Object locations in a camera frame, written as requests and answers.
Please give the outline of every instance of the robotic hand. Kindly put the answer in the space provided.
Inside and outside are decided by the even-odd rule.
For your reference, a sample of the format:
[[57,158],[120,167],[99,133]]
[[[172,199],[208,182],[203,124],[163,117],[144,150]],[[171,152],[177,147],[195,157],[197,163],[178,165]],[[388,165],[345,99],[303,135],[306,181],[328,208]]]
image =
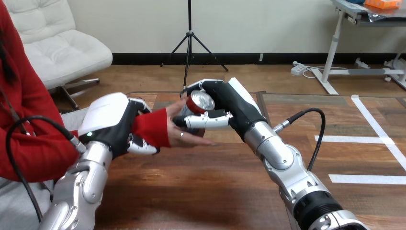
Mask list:
[[113,93],[94,101],[80,126],[76,149],[80,157],[58,180],[53,202],[40,230],[92,230],[102,201],[111,161],[127,152],[155,154],[159,149],[131,135],[139,112],[151,110],[141,99]]
[[228,83],[201,80],[184,92],[189,95],[193,90],[204,90],[214,99],[215,109],[220,111],[176,117],[174,123],[207,129],[230,125],[279,186],[286,209],[301,230],[369,230],[353,213],[344,210],[316,175],[303,166],[300,152],[286,145],[277,135],[290,121],[286,120],[272,129],[253,98],[235,78]]

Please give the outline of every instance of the red sweater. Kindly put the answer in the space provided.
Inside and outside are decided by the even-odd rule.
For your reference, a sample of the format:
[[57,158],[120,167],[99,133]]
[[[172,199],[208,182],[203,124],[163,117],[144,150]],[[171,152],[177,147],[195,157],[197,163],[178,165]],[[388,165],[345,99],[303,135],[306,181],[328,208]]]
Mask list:
[[[7,62],[17,79],[8,84],[3,76],[0,59],[0,86],[10,100],[19,117],[43,115],[63,125],[62,118],[45,86],[32,68],[25,55],[23,44],[13,26],[10,15],[0,1],[0,30],[3,32],[3,48]],[[0,93],[0,102],[7,105]],[[0,177],[18,181],[6,153],[6,133],[14,123],[9,112],[0,106]],[[11,147],[14,158],[28,182],[42,182],[61,177],[78,157],[78,153],[56,129],[49,124],[35,120],[25,123],[26,129],[36,136],[19,133],[12,135]],[[165,109],[137,117],[133,133],[157,146],[169,146]]]

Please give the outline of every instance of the desk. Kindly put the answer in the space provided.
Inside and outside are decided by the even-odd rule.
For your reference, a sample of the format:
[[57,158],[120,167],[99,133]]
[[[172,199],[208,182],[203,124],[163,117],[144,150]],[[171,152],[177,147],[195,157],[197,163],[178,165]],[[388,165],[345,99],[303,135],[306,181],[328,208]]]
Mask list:
[[389,75],[400,86],[406,89],[406,74],[404,70],[398,69],[349,69],[349,70],[331,70],[334,55],[337,50],[341,28],[344,19],[347,19],[355,26],[380,26],[380,27],[396,27],[406,26],[406,18],[398,21],[376,21],[370,22],[367,9],[358,5],[349,3],[345,0],[331,0],[338,12],[338,23],[336,32],[334,33],[333,40],[331,41],[330,50],[323,73],[319,69],[311,69],[317,80],[321,83],[324,89],[329,94],[338,94],[338,92],[328,82],[329,75]]

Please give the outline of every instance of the aluminum can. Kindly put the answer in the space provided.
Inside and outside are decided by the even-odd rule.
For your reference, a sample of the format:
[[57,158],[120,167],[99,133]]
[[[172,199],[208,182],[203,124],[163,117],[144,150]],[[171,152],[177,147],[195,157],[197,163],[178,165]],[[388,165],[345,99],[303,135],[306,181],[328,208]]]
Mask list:
[[[179,112],[179,116],[199,115],[206,111],[214,110],[215,103],[210,95],[199,90],[194,90],[186,99],[186,105]],[[184,128],[183,131],[196,134],[198,128]]]

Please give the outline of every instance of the person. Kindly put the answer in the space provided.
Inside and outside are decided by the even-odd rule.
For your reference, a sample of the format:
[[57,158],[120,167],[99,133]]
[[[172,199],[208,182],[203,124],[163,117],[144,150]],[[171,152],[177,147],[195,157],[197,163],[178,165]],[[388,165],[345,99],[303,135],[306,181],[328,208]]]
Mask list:
[[[12,124],[22,117],[43,115],[63,125],[83,120],[85,111],[63,119],[35,73],[16,28],[0,1],[0,229],[37,229],[34,207],[8,159],[5,139]],[[214,145],[211,140],[184,133],[170,120],[185,100],[135,118],[132,133],[155,147]],[[15,161],[39,203],[42,213],[51,204],[53,181],[64,175],[78,158],[70,142],[46,122],[25,122],[11,137]]]

